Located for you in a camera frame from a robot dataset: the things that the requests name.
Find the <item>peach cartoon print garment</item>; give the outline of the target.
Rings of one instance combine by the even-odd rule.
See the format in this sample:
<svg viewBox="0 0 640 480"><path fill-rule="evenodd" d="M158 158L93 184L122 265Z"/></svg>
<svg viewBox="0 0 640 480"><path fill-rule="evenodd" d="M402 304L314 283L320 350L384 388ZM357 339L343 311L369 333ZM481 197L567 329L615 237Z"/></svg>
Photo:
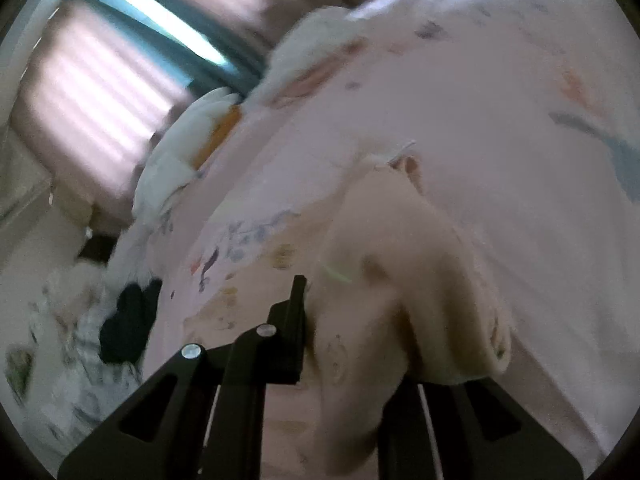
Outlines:
<svg viewBox="0 0 640 480"><path fill-rule="evenodd" d="M307 280L302 379L269 391L262 476L365 479L373 435L410 366L442 385L503 373L509 315L465 234L423 195L419 162L364 158L229 273L184 321L213 348Z"/></svg>

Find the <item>black garment on bed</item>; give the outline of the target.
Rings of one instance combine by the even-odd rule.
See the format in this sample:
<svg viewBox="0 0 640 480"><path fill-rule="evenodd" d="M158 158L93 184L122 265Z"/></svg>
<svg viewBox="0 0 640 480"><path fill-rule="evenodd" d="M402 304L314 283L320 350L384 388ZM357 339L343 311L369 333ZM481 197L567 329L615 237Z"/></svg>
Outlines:
<svg viewBox="0 0 640 480"><path fill-rule="evenodd" d="M120 293L115 312L100 329L100 359L106 364L136 365L156 320L163 282L154 278L146 287L128 284Z"/></svg>

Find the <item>pink pleated curtain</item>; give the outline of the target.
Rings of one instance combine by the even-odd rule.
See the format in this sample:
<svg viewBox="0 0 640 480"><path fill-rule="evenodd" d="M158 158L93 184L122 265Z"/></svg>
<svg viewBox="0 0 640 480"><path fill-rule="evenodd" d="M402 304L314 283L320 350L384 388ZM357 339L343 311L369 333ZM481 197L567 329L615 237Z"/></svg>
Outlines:
<svg viewBox="0 0 640 480"><path fill-rule="evenodd" d="M129 214L152 143L192 101L246 93L304 14L361 0L62 0L37 40L9 124L60 188Z"/></svg>

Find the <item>plaid grey white clothing pile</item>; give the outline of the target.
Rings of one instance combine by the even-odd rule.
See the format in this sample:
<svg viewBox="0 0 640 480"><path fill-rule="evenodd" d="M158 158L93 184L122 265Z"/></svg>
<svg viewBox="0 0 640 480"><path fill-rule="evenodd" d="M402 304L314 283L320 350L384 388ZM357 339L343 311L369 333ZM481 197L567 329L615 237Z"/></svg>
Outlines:
<svg viewBox="0 0 640 480"><path fill-rule="evenodd" d="M30 307L30 341L6 352L6 379L24 408L22 434L35 451L62 460L142 382L149 326L118 302L145 288L145 263L79 260L54 270Z"/></svg>

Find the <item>pink animal print bedsheet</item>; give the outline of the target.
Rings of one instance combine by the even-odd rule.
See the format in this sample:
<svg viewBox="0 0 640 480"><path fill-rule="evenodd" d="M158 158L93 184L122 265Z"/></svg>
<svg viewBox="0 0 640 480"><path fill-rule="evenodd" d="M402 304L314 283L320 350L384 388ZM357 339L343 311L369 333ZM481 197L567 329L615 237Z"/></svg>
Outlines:
<svg viewBox="0 0 640 480"><path fill-rule="evenodd" d="M639 407L638 40L596 0L370 0L363 38L240 121L150 239L143 360L364 159L420 165L509 315L491 376L594 474Z"/></svg>

